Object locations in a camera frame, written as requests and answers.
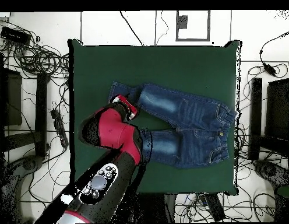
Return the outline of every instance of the robot button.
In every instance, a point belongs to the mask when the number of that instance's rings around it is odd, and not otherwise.
[[[93,198],[98,198],[99,197],[99,192],[93,191]]]
[[[89,195],[90,192],[91,192],[91,190],[88,189],[88,188],[85,188],[85,189],[83,190],[83,193],[84,193],[85,195]]]
[[[111,173],[106,174],[106,178],[110,179],[112,177]]]
[[[92,189],[102,190],[106,186],[106,179],[103,176],[94,176],[90,183]]]

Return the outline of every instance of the black stand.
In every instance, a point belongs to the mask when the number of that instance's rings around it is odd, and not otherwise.
[[[6,136],[2,143],[4,152],[35,143],[36,152],[33,156],[27,156],[8,164],[0,173],[3,175],[3,178],[0,178],[0,181],[3,181],[1,186],[1,208],[6,223],[23,223],[24,220],[20,211],[20,194],[23,180],[27,175],[40,169],[46,152],[50,148],[47,145],[47,83],[49,81],[50,77],[46,73],[37,75],[36,130]],[[0,88],[3,89],[5,86],[6,82],[4,80],[0,81]]]

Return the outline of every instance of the jeans pocket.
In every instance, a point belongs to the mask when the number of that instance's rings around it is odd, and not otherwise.
[[[217,107],[217,111],[216,111],[216,118],[217,120],[221,123],[221,124],[225,124],[226,121],[225,119],[228,116],[228,111],[225,107],[223,107],[222,105],[218,105]]]
[[[214,149],[210,152],[209,163],[218,163],[222,160],[221,157],[221,147]]]
[[[194,135],[200,139],[215,139],[217,136],[216,131],[205,131],[203,129],[197,129],[194,131]]]

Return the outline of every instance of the jeans pant leg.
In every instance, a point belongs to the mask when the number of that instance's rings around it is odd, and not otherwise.
[[[227,132],[236,112],[217,100],[154,84],[114,82],[109,99],[127,95],[132,104],[170,123],[165,131],[141,130],[143,157],[178,168],[216,164],[228,158]]]

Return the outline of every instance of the black cable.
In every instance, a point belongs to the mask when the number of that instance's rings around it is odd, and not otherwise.
[[[66,152],[66,149],[63,149],[63,151],[62,151],[59,155],[51,158],[50,160],[53,160],[53,159],[61,156],[61,155],[64,154],[65,152]],[[57,161],[55,161],[55,163],[51,166],[50,170],[54,167],[54,165],[55,165],[56,163],[57,163]],[[48,173],[48,171],[47,171],[36,183],[34,183],[34,184],[31,186],[31,188],[33,188],[40,180],[42,180],[47,173]]]
[[[59,185],[59,186],[63,186],[63,187],[67,186],[67,185],[61,185],[61,184],[57,183],[58,177],[59,177],[62,173],[65,173],[65,172],[71,173],[70,171],[66,171],[66,170],[65,170],[65,171],[61,171],[61,172],[59,173],[59,175],[57,176],[57,178],[54,180],[54,186],[55,186],[55,184],[57,184],[57,185]],[[53,188],[52,188],[52,200],[54,200],[54,186],[53,186]]]
[[[259,57],[260,57],[260,60],[261,60],[262,64],[264,64],[264,62],[263,62],[263,60],[262,60],[262,53],[263,53],[263,48],[265,47],[265,45],[266,45],[267,43],[273,41],[273,40],[277,40],[277,39],[280,38],[280,37],[285,37],[286,35],[289,35],[289,31],[287,31],[287,32],[283,33],[282,35],[279,35],[278,37],[273,38],[273,39],[271,39],[271,40],[269,40],[269,41],[267,41],[267,42],[264,43],[264,45],[262,46],[262,48],[260,49],[260,52],[259,52]]]
[[[162,14],[163,14],[163,10],[161,11],[161,19],[162,19],[162,21],[165,23],[165,25],[167,26],[167,30],[166,30],[166,33],[163,33],[163,34],[158,38],[158,41],[157,41],[156,45],[158,44],[159,39],[161,39],[162,36],[163,36],[163,35],[166,35],[167,32],[168,32],[168,24],[163,20],[163,18],[162,18]]]
[[[258,219],[259,222],[262,222],[262,221],[259,219],[259,217],[258,217],[259,214],[258,214],[257,211],[256,211],[255,199],[257,199],[257,197],[259,197],[259,196],[261,196],[261,195],[269,196],[270,198],[272,198],[273,200],[275,200],[275,198],[272,197],[272,196],[271,196],[270,194],[268,194],[268,193],[260,193],[260,194],[256,195],[256,196],[253,198],[253,202],[252,202],[252,203],[253,203],[253,210],[254,210],[255,216],[256,216],[256,218]],[[271,212],[266,212],[266,211],[264,211],[263,209],[261,209],[261,211],[267,213],[268,215],[270,215],[270,216],[272,216],[272,217],[274,217],[274,215],[272,215]]]
[[[130,27],[132,33],[135,35],[136,38],[138,38],[139,43],[143,46],[144,44],[140,41],[139,37],[136,35],[136,33],[133,31],[133,29],[131,28],[129,22],[127,21],[127,19],[124,17],[124,15],[122,14],[122,11],[120,11],[121,16],[123,17],[123,19],[126,21],[127,25]]]
[[[30,182],[30,185],[29,185],[29,193],[30,193],[30,195],[31,195],[35,200],[37,200],[38,202],[42,203],[42,204],[44,205],[44,209],[45,209],[45,208],[46,208],[46,204],[45,204],[42,200],[36,198],[36,197],[33,195],[33,193],[31,192],[31,184],[32,184],[33,181],[34,181],[35,172],[34,172],[32,175],[33,175],[33,176],[32,176],[32,179],[31,179],[31,182]]]

